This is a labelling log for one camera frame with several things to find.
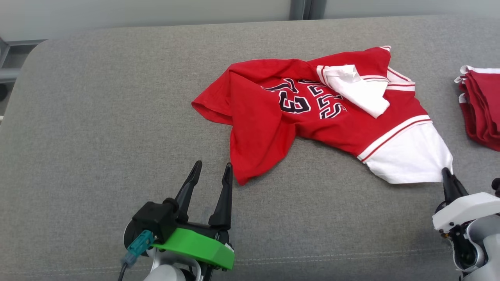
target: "white sleeve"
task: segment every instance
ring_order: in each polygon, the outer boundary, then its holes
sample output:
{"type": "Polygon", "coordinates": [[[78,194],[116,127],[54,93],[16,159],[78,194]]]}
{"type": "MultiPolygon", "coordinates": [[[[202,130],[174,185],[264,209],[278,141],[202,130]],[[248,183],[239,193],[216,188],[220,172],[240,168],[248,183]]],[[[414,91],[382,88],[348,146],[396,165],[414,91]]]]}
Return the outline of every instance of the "white sleeve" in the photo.
{"type": "Polygon", "coordinates": [[[389,107],[389,102],[383,98],[387,81],[365,81],[353,64],[319,65],[316,70],[322,83],[374,118],[379,117],[389,107]]]}

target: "white panel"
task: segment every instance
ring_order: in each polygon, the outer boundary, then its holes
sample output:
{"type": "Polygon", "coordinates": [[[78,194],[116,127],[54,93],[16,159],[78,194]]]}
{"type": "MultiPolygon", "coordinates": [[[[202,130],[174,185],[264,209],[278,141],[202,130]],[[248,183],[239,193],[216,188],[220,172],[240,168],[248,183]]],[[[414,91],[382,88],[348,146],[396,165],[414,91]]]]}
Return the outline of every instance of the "white panel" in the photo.
{"type": "Polygon", "coordinates": [[[463,13],[495,16],[499,0],[328,0],[325,19],[463,13]]]}
{"type": "Polygon", "coordinates": [[[6,42],[96,28],[287,20],[290,0],[0,0],[6,42]]]}

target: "gray table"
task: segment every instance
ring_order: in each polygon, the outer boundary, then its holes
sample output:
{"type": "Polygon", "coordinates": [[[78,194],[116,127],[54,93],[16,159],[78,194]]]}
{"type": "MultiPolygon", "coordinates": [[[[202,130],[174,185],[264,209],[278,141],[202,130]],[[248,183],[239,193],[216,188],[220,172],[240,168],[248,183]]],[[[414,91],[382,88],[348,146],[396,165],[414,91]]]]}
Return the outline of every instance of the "gray table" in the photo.
{"type": "MultiPolygon", "coordinates": [[[[208,221],[231,127],[190,102],[231,63],[311,60],[391,45],[391,66],[454,155],[470,192],[500,176],[470,141],[453,80],[500,67],[500,22],[414,16],[97,30],[48,40],[27,58],[0,128],[0,279],[114,281],[122,235],[146,201],[175,196],[203,160],[190,219],[208,221]]],[[[234,271],[222,280],[456,281],[431,216],[439,183],[390,185],[357,159],[296,139],[272,171],[235,184],[234,271]]],[[[141,259],[125,280],[142,280],[141,259]]]]}

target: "teal connector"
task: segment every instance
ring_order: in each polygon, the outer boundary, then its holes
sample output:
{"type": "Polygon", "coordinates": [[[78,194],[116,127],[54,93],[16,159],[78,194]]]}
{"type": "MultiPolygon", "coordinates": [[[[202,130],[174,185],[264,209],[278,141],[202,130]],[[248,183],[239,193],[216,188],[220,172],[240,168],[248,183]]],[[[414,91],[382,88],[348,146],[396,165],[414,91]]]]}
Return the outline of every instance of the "teal connector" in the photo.
{"type": "Polygon", "coordinates": [[[137,258],[144,253],[155,242],[153,233],[149,230],[144,230],[127,248],[128,253],[121,259],[122,264],[127,264],[127,267],[133,266],[137,258]]]}

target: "robotic arm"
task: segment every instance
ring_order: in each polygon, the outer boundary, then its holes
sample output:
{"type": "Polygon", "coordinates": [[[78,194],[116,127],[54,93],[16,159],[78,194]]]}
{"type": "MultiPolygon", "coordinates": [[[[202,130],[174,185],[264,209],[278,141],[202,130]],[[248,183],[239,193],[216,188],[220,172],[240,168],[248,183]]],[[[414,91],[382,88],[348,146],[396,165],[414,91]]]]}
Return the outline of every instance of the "robotic arm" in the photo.
{"type": "Polygon", "coordinates": [[[467,193],[447,168],[442,170],[444,202],[432,216],[434,228],[451,242],[460,281],[500,281],[500,178],[495,195],[467,193]]]}
{"type": "Polygon", "coordinates": [[[225,167],[222,191],[208,225],[188,222],[191,195],[201,170],[202,162],[197,161],[175,199],[167,198],[161,204],[147,202],[132,217],[123,235],[128,254],[118,280],[138,255],[153,258],[151,272],[144,281],[210,281],[213,270],[233,269],[235,251],[228,234],[233,167],[230,163],[225,167]]]}

